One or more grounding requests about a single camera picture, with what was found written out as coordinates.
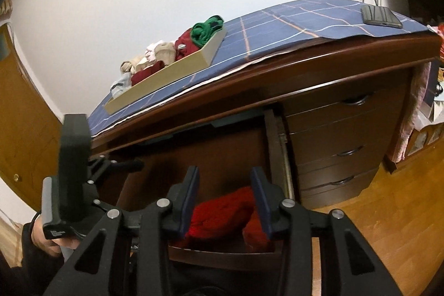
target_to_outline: dark red cloth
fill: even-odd
[[[159,60],[155,64],[143,69],[142,71],[134,73],[131,77],[131,85],[136,85],[137,83],[143,81],[145,78],[148,78],[150,75],[160,71],[163,68],[165,68],[165,63],[162,60]]]
[[[274,244],[267,235],[262,231],[261,220],[259,219],[258,210],[254,208],[245,228],[242,230],[244,241],[249,246],[250,252],[273,252]]]
[[[199,47],[193,43],[190,37],[191,28],[187,29],[174,43],[174,47],[176,48],[176,60],[182,59],[190,54],[199,51]],[[186,45],[184,49],[177,49],[179,44]]]
[[[262,231],[251,187],[243,187],[196,206],[185,239],[174,245],[186,248],[193,240],[221,238],[242,227],[245,227],[244,241],[251,252],[273,251],[273,243]]]
[[[196,206],[188,234],[197,239],[226,236],[245,226],[253,211],[254,196],[251,187],[238,189]]]

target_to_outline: black mount arm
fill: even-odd
[[[66,115],[59,174],[44,180],[42,218],[48,239],[83,239],[50,283],[44,296],[128,294],[130,251],[138,240],[137,296],[171,296],[167,241],[188,231],[199,186],[197,167],[181,184],[145,209],[127,212],[99,201],[96,183],[122,169],[141,170],[140,161],[89,161],[90,133],[85,115]],[[284,240],[278,296],[311,296],[312,244],[321,251],[322,296],[402,296],[371,246],[339,209],[323,214],[286,199],[261,168],[251,185],[261,225],[270,240]]]
[[[309,211],[286,199],[261,168],[251,172],[261,225],[271,240],[285,240],[287,252],[278,296],[310,296],[312,244],[321,251],[323,296],[402,296],[396,282],[352,221],[340,209]]]

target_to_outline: person's hand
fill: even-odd
[[[34,223],[31,233],[31,240],[34,245],[45,251],[48,255],[57,257],[62,253],[60,246],[68,247],[75,250],[80,241],[75,237],[57,238],[55,240],[47,240],[43,233],[42,218],[38,217]]]

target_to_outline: desk drawer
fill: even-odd
[[[218,124],[191,128],[157,143],[133,147],[130,153],[144,160],[145,168],[128,175],[117,205],[133,211],[165,197],[171,185],[182,181],[190,165],[199,167],[197,203],[250,185],[251,169],[256,166],[282,187],[285,197],[294,198],[282,119],[272,110],[265,110],[263,117]],[[169,246],[170,260],[241,271],[279,270],[281,266],[279,245],[274,252],[250,253],[241,229],[195,246]]]
[[[287,117],[288,128],[291,133],[300,132],[319,125],[357,116],[375,108],[399,103],[404,98],[405,88],[406,84],[402,83],[392,88],[364,93],[357,97],[344,99],[341,102],[314,110],[293,114]]]
[[[410,71],[399,69],[392,72],[377,74],[340,84],[330,84],[317,87],[283,101],[285,116],[314,110],[319,107],[341,102],[344,99],[358,97],[363,94],[394,88],[410,83]]]
[[[297,165],[352,151],[382,136],[389,140],[398,120],[402,102],[376,108],[310,130],[291,134]]]
[[[299,189],[306,190],[331,182],[338,182],[379,166],[389,140],[364,145],[347,156],[332,156],[297,167]]]
[[[334,184],[301,191],[301,203],[307,209],[318,209],[359,196],[372,183],[378,168]]]

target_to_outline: green cloth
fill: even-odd
[[[214,15],[203,23],[196,23],[191,29],[191,40],[197,47],[202,48],[213,34],[220,31],[223,27],[223,19],[221,16]]]

